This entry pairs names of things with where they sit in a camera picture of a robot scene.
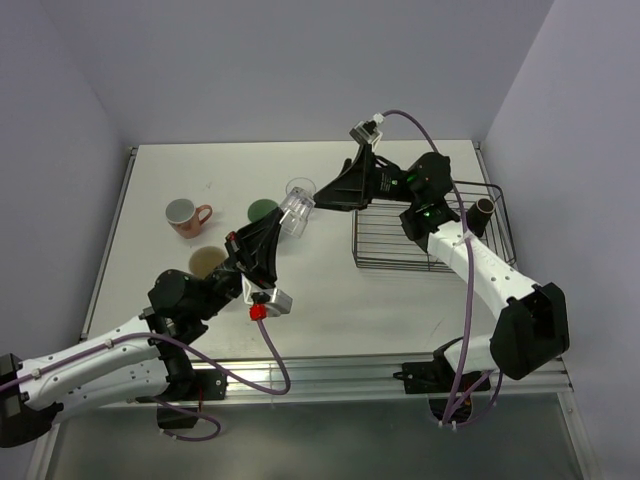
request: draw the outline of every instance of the red connector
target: red connector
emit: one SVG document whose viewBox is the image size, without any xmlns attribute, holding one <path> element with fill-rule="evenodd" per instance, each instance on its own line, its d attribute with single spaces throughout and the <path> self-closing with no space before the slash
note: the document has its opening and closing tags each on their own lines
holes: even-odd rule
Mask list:
<svg viewBox="0 0 640 480">
<path fill-rule="evenodd" d="M 267 318 L 267 307 L 261 304 L 252 305 L 249 308 L 249 317 L 251 320 L 264 320 Z"/>
</svg>

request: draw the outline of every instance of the mug handle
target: mug handle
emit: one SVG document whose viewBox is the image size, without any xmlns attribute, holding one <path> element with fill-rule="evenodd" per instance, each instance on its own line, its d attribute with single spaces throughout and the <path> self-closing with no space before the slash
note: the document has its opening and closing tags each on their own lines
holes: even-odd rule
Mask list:
<svg viewBox="0 0 640 480">
<path fill-rule="evenodd" d="M 204 218 L 200 218 L 200 212 L 203 212 L 204 210 L 209 210 L 209 213 L 207 213 Z M 200 222 L 200 225 L 202 225 L 204 222 L 209 220 L 209 218 L 211 218 L 211 214 L 213 214 L 213 208 L 211 208 L 211 205 L 201 205 L 196 208 L 196 214 L 198 215 L 198 221 Z"/>
</svg>

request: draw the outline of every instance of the wall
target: wall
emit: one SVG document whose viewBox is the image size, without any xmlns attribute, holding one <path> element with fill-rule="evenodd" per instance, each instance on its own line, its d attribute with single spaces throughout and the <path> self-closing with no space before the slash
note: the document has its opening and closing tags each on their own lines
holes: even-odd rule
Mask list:
<svg viewBox="0 0 640 480">
<path fill-rule="evenodd" d="M 552 0 L 42 3 L 133 144 L 347 139 L 387 108 L 480 140 Z"/>
<path fill-rule="evenodd" d="M 566 356 L 608 478 L 637 478 L 640 3 L 556 0 L 487 137 L 522 269 L 567 294 Z"/>
<path fill-rule="evenodd" d="M 42 6 L 0 3 L 0 353 L 25 358 L 77 341 L 125 150 Z M 0 478 L 31 451 L 0 450 Z"/>
</svg>

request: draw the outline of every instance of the wire dish rack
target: wire dish rack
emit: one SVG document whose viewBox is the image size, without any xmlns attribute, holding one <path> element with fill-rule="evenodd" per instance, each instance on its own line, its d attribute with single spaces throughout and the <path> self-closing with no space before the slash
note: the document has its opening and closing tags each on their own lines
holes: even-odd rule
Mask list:
<svg viewBox="0 0 640 480">
<path fill-rule="evenodd" d="M 458 190 L 468 210 L 481 198 L 495 203 L 495 212 L 480 240 L 509 265 L 516 262 L 509 215 L 504 193 L 498 185 L 456 181 Z M 460 207 L 453 193 L 445 199 L 453 211 Z M 408 203 L 376 200 L 366 210 L 353 214 L 353 258 L 358 268 L 386 270 L 413 270 L 424 272 L 452 272 L 437 257 L 423 252 L 407 239 L 400 223 L 400 214 Z"/>
</svg>

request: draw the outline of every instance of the pink mug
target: pink mug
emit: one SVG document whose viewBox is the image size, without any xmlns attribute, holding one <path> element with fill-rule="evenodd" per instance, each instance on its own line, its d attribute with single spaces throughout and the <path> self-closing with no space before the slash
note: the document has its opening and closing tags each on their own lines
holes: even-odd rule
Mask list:
<svg viewBox="0 0 640 480">
<path fill-rule="evenodd" d="M 209 210 L 209 213 L 204 218 L 200 218 L 200 212 L 204 210 Z M 165 210 L 169 225 L 184 238 L 197 237 L 202 230 L 202 224 L 209 220 L 212 213 L 211 205 L 202 205 L 196 208 L 193 202 L 186 198 L 174 200 L 167 205 Z"/>
</svg>

